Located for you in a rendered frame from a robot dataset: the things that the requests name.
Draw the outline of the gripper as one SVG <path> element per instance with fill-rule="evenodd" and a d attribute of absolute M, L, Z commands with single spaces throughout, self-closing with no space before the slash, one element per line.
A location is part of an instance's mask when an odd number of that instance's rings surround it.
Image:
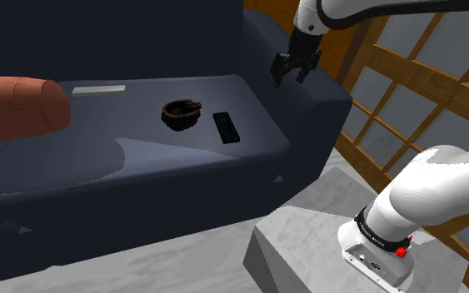
<path fill-rule="evenodd" d="M 297 82 L 303 84 L 310 71 L 315 71 L 322 52 L 318 49 L 322 35 L 312 35 L 295 27 L 288 41 L 287 53 L 277 53 L 272 61 L 270 73 L 275 88 L 279 88 L 282 79 L 292 68 L 300 67 Z"/>

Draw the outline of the black remote control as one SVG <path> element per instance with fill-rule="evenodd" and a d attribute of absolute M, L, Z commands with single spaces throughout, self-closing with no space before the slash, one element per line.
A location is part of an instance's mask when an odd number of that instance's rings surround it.
<path fill-rule="evenodd" d="M 212 117 L 223 144 L 240 142 L 237 130 L 227 112 L 213 113 Z"/>

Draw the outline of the dark brown woven basket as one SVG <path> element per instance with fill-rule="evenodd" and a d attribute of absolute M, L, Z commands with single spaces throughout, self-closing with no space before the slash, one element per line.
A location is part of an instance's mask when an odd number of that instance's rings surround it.
<path fill-rule="evenodd" d="M 162 108 L 161 119 L 167 127 L 180 132 L 197 124 L 201 116 L 202 104 L 191 99 L 167 103 Z"/>

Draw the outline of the wooden lattice window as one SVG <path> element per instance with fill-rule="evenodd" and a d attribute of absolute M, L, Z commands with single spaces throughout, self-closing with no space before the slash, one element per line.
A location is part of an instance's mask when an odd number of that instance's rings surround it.
<path fill-rule="evenodd" d="M 469 12 L 375 17 L 321 47 L 353 99 L 336 149 L 375 191 L 429 147 L 469 149 Z"/>

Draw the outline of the dark blue sofa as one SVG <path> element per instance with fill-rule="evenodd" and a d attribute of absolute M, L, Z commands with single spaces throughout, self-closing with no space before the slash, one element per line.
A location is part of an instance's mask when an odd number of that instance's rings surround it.
<path fill-rule="evenodd" d="M 315 181 L 352 99 L 322 69 L 275 88 L 287 41 L 243 0 L 0 0 L 0 77 L 126 86 L 0 142 L 0 281 L 262 216 Z M 201 116 L 175 132 L 162 108 L 182 99 Z"/>

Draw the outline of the grey robot stand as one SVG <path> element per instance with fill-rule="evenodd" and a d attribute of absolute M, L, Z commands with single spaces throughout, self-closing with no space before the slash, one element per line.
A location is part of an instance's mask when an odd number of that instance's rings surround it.
<path fill-rule="evenodd" d="M 348 264 L 337 239 L 349 217 L 284 206 L 253 229 L 243 265 L 262 293 L 387 293 Z M 468 261 L 426 237 L 408 250 L 414 279 L 406 293 L 460 292 Z"/>

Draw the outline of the flat grey white bar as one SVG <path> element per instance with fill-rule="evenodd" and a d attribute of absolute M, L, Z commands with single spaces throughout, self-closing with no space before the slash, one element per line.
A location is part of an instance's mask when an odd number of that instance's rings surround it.
<path fill-rule="evenodd" d="M 74 87 L 72 90 L 73 97 L 90 97 L 100 96 L 107 94 L 117 94 L 125 92 L 125 85 L 111 85 L 111 86 L 93 86 L 93 87 Z"/>

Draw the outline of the orange bolster cushion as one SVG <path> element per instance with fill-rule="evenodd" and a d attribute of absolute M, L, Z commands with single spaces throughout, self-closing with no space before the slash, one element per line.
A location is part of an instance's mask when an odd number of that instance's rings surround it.
<path fill-rule="evenodd" d="M 59 131 L 70 119 L 67 94 L 56 82 L 0 77 L 0 142 Z"/>

